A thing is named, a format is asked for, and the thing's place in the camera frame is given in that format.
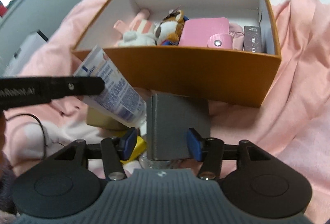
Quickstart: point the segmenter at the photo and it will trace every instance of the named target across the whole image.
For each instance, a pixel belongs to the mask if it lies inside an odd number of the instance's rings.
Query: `stuffed toy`
[[[118,42],[119,47],[123,46],[148,46],[156,45],[156,37],[153,33],[140,33],[137,31],[127,31],[123,39]]]
[[[182,10],[174,10],[155,28],[157,45],[178,45],[184,22],[189,20]]]
[[[123,35],[125,32],[129,31],[129,30],[134,30],[133,28],[136,25],[139,25],[141,22],[143,21],[147,21],[147,19],[150,16],[150,12],[147,9],[142,9],[133,19],[133,21],[127,25],[125,24],[122,20],[118,20],[113,28],[115,30],[117,30],[121,35]]]
[[[130,30],[123,33],[118,46],[156,45],[155,24],[148,20],[137,20]]]

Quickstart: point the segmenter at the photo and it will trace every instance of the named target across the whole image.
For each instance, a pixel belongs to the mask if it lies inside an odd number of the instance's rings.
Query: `snap button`
[[[214,45],[217,46],[217,47],[220,47],[222,45],[221,40],[215,40]]]

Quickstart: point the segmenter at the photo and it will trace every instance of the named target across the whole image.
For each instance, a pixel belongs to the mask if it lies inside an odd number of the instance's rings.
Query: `plush animal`
[[[156,45],[156,37],[153,33],[140,33],[137,31],[127,31],[123,39],[118,42],[118,46],[146,46]]]
[[[155,28],[157,45],[178,45],[184,29],[184,22],[188,18],[182,10],[174,10],[165,17],[158,27]]]
[[[115,30],[117,30],[119,33],[121,33],[121,35],[123,35],[125,32],[129,31],[129,30],[135,30],[137,31],[137,29],[134,29],[136,26],[139,26],[142,24],[145,24],[147,21],[147,19],[150,16],[150,12],[147,9],[142,9],[133,19],[133,21],[127,25],[125,24],[122,20],[118,20],[113,28]]]

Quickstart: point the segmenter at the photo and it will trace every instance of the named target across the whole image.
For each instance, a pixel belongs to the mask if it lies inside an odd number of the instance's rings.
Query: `pink plush toy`
[[[124,35],[125,32],[129,30],[133,30],[132,28],[139,20],[147,20],[150,16],[150,12],[147,9],[142,9],[133,19],[133,21],[130,23],[130,25],[125,24],[122,20],[118,20],[113,28],[117,30],[119,33]]]
[[[117,44],[123,46],[148,46],[156,45],[156,36],[153,31],[155,24],[148,20],[137,20],[131,30],[123,34],[122,40]]]

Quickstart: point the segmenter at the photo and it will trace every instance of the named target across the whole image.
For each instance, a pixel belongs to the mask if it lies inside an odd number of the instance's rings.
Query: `white squeeze tube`
[[[85,96],[84,102],[128,127],[140,127],[146,120],[146,103],[119,72],[102,48],[96,46],[74,76],[101,77],[105,89],[100,95]]]

